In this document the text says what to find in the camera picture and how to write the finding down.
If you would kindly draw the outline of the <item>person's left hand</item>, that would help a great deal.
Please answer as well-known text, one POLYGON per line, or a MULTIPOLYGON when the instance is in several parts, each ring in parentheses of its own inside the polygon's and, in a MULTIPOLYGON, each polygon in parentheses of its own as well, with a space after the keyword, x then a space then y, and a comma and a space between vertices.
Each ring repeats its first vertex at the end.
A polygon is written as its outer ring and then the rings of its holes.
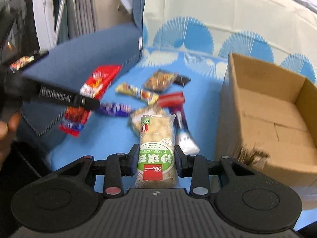
POLYGON ((8 123, 1 121, 1 141, 0 141, 0 165, 1 168, 6 158, 10 154, 11 144, 16 136, 21 119, 20 112, 16 112, 9 120, 8 123))

